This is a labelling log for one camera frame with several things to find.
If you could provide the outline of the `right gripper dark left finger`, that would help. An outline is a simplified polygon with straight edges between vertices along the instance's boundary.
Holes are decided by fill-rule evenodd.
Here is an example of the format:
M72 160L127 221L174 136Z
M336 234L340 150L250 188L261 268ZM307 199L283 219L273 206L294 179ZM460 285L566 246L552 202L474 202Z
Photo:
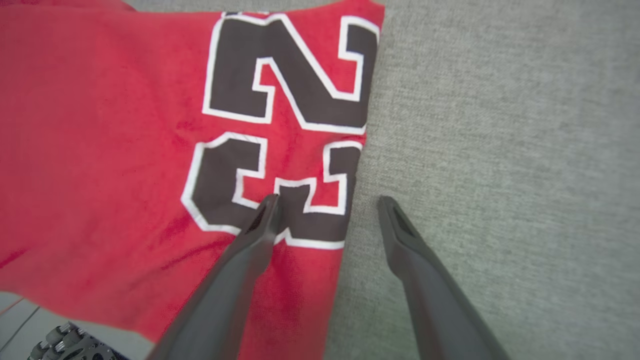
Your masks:
M274 252L282 209L266 196L149 354L150 360L236 360L254 287Z

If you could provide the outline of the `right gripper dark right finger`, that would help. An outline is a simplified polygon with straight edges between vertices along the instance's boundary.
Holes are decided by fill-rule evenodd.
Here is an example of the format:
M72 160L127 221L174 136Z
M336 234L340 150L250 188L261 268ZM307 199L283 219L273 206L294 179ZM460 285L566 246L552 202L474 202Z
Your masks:
M422 360L507 360L489 326L399 203L377 201L385 256L402 282Z

